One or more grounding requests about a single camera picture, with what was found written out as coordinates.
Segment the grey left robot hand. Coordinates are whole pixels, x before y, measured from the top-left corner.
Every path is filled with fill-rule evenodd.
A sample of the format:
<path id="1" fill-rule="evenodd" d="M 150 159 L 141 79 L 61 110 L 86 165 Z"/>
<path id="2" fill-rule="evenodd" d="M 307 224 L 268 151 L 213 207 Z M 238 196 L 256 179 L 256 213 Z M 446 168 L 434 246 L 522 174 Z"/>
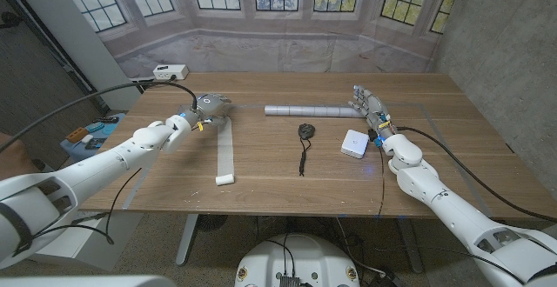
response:
<path id="1" fill-rule="evenodd" d="M 225 95 L 205 94 L 198 98 L 194 113 L 198 122 L 218 126 L 225 122 L 232 101 Z"/>

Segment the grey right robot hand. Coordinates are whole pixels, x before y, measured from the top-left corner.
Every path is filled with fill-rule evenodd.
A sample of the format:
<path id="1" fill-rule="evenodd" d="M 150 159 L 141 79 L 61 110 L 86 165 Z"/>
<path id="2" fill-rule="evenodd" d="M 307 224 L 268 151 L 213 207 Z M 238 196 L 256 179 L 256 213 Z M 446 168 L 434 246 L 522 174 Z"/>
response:
<path id="1" fill-rule="evenodd" d="M 361 85 L 353 86 L 353 101 L 349 102 L 376 132 L 382 131 L 390 124 L 390 114 L 378 97 Z"/>

